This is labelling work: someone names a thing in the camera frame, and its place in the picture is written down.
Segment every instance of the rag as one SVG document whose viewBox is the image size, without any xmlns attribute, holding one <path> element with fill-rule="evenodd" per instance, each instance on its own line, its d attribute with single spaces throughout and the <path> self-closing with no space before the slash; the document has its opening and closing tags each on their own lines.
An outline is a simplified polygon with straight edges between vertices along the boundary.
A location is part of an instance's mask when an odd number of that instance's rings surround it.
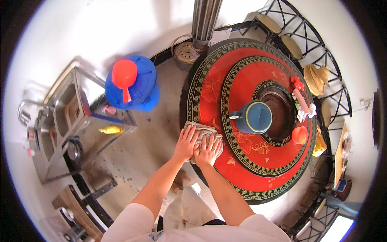
<svg viewBox="0 0 387 242">
<path fill-rule="evenodd" d="M 222 135 L 221 134 L 218 134 L 218 132 L 216 131 L 216 129 L 214 127 L 210 127 L 210 126 L 207 126 L 207 125 L 203 125 L 203 124 L 199 124 L 199 123 L 196 123 L 196 122 L 190 122 L 190 121 L 187 121 L 185 122 L 184 124 L 184 129 L 186 129 L 188 127 L 188 125 L 195 125 L 196 126 L 196 131 L 199 131 L 199 137 L 197 138 L 196 142 L 195 142 L 195 145 L 196 144 L 199 144 L 199 151 L 202 150 L 202 139 L 203 139 L 203 136 L 206 137 L 206 141 L 207 141 L 207 144 L 210 142 L 210 135 L 211 134 L 214 134 L 214 140 L 216 140 L 216 138 L 219 138 L 220 139 L 220 150 L 219 150 L 219 153 L 217 154 L 216 158 L 218 158 L 222 152 L 223 152 L 223 141 L 222 141 Z M 195 156 L 192 156 L 189 161 L 193 164 L 196 164 L 196 161 L 195 161 Z"/>
</svg>

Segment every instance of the red ladle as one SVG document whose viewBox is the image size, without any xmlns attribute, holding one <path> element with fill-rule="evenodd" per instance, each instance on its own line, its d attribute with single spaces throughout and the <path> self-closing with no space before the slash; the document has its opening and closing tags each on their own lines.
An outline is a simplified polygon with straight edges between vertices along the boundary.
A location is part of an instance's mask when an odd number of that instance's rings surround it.
<svg viewBox="0 0 387 242">
<path fill-rule="evenodd" d="M 128 103 L 132 99 L 128 87 L 134 84 L 137 78 L 137 66 L 131 60 L 119 60 L 113 66 L 111 81 L 113 84 L 122 89 L 123 102 Z"/>
</svg>

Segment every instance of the blue water bucket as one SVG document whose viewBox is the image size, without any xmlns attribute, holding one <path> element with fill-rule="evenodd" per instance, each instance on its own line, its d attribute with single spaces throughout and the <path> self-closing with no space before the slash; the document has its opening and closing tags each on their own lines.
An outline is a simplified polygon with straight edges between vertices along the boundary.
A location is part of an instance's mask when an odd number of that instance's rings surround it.
<svg viewBox="0 0 387 242">
<path fill-rule="evenodd" d="M 157 73 L 153 62 L 140 55 L 130 55 L 124 60 L 131 60 L 137 66 L 137 78 L 131 87 L 128 87 L 132 101 L 123 102 L 123 90 L 116 87 L 109 72 L 105 82 L 106 100 L 113 107 L 124 110 L 136 110 L 139 112 L 151 111 L 160 100 L 160 90 L 156 83 Z"/>
<path fill-rule="evenodd" d="M 239 111 L 229 114 L 235 119 L 236 127 L 243 133 L 263 134 L 271 125 L 272 113 L 270 108 L 261 101 L 251 101 L 241 107 Z"/>
</svg>

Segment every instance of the concrete floor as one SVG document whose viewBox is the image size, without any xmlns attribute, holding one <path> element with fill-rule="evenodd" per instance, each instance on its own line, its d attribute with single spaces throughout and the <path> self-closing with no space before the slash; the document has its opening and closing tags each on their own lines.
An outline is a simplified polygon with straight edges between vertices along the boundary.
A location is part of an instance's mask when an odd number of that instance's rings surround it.
<svg viewBox="0 0 387 242">
<path fill-rule="evenodd" d="M 230 37 L 238 38 L 241 35 L 239 31 L 235 31 Z M 259 29 L 249 31 L 245 37 L 265 40 L 265 34 Z M 187 72 L 181 71 L 173 59 L 156 68 L 161 92 L 157 107 L 148 113 L 133 111 L 138 127 L 113 143 L 83 172 L 86 182 L 95 189 L 103 186 L 109 175 L 117 180 L 118 185 L 115 188 L 98 198 L 98 202 L 112 219 L 117 218 L 145 186 L 148 178 L 171 158 L 179 136 L 180 93 Z M 300 180 L 287 193 L 271 202 L 252 206 L 254 212 L 264 215 L 278 225 L 283 221 L 287 221 L 288 225 L 294 223 L 292 218 L 294 211 L 299 209 L 300 203 L 313 184 L 310 175 L 312 165 L 316 162 L 317 159 L 310 162 Z M 221 218 L 210 190 L 199 179 L 191 165 L 186 163 L 183 169 L 200 185 L 203 200 Z M 169 191 L 163 201 L 160 215 L 164 214 L 174 197 L 174 193 Z"/>
</svg>

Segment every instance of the wooden table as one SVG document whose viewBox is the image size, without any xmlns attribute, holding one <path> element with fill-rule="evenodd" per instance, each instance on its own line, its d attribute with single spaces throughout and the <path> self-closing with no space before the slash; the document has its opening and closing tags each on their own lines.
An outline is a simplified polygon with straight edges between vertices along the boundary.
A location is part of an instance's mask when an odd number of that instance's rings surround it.
<svg viewBox="0 0 387 242">
<path fill-rule="evenodd" d="M 302 73 L 279 50 L 253 39 L 228 39 L 211 46 L 193 64 L 180 99 L 180 126 L 194 121 L 223 135 L 223 153 L 214 168 L 250 205 L 266 203 L 287 192 L 305 171 L 316 140 L 316 118 L 298 122 L 291 77 Z M 305 84 L 307 104 L 313 103 Z M 228 114 L 259 100 L 272 111 L 270 129 L 261 135 L 237 129 Z M 291 140 L 304 126 L 304 145 Z M 206 183 L 200 169 L 192 165 Z"/>
<path fill-rule="evenodd" d="M 101 241 L 103 228 L 99 228 L 98 222 L 89 213 L 86 207 L 83 205 L 73 185 L 69 185 L 52 201 L 52 205 L 55 209 L 60 207 L 68 208 L 74 213 L 74 219 L 85 230 L 86 233 L 94 238 L 96 242 Z"/>
<path fill-rule="evenodd" d="M 342 127 L 341 137 L 339 144 L 336 149 L 335 162 L 334 162 L 334 181 L 333 188 L 336 189 L 340 182 L 341 174 L 343 173 L 343 159 L 341 158 L 342 153 L 342 140 L 345 132 L 347 132 L 347 126 L 344 121 L 344 126 Z"/>
</svg>

